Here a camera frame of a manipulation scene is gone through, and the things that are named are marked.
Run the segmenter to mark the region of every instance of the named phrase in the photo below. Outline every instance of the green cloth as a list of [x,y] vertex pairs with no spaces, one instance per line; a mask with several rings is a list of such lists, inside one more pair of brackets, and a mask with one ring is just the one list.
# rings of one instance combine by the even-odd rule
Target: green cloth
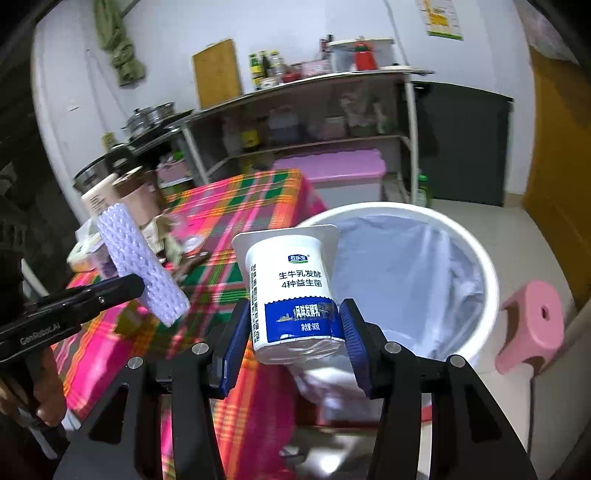
[[134,56],[134,44],[125,35],[115,0],[95,0],[95,23],[99,46],[112,54],[111,64],[117,72],[119,86],[144,78],[145,68]]

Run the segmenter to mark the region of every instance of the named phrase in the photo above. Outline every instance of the wooden cutting board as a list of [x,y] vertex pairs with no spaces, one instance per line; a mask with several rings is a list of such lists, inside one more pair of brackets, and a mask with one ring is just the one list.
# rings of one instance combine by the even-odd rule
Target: wooden cutting board
[[202,109],[242,95],[242,82],[231,38],[193,55],[193,70]]

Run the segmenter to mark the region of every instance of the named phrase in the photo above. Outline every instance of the colorful checkered tablecloth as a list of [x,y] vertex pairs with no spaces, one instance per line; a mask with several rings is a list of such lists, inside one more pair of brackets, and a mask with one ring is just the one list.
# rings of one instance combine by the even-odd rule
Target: colorful checkered tablecloth
[[[185,222],[180,234],[205,237],[210,260],[186,278],[191,300],[185,319],[166,328],[151,315],[133,338],[116,333],[121,306],[103,312],[83,330],[54,345],[68,408],[81,420],[116,373],[135,355],[147,361],[170,358],[203,339],[229,319],[246,290],[232,239],[241,232],[296,226],[325,210],[309,182],[297,170],[242,175],[168,198],[173,214]],[[77,275],[70,287],[98,281],[95,273]],[[249,344],[236,387],[213,405],[217,442],[229,479],[291,478],[279,456],[294,426],[297,389],[288,371],[254,360]],[[170,398],[161,421],[165,479],[172,479]]]

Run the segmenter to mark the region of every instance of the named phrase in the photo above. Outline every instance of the poster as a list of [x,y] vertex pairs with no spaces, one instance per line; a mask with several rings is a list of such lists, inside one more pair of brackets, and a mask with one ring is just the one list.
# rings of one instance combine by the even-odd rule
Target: poster
[[453,0],[417,0],[417,5],[429,35],[464,40]]

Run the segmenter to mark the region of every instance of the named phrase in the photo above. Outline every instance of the blue label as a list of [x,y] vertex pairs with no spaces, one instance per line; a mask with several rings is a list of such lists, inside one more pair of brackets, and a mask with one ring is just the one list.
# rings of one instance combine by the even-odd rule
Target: blue label
[[305,255],[288,255],[287,261],[289,263],[308,263],[308,257]]
[[345,339],[336,303],[325,297],[300,297],[265,304],[267,341],[332,336]]

